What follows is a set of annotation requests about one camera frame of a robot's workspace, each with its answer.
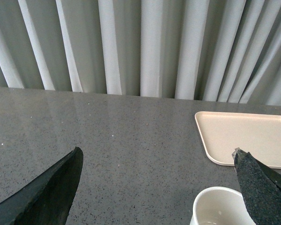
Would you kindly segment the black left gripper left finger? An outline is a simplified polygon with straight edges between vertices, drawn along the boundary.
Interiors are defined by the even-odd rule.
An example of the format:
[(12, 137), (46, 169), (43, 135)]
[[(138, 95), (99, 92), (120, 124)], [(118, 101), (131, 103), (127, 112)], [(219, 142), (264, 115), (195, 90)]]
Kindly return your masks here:
[(76, 147), (0, 203), (0, 225), (64, 225), (79, 186), (83, 152)]

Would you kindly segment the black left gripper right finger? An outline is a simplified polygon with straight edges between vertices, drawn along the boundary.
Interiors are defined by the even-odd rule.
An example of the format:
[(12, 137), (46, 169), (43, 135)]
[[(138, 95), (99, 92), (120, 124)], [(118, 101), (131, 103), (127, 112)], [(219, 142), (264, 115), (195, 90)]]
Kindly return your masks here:
[(240, 148), (232, 157), (251, 219), (257, 225), (281, 225), (281, 174)]

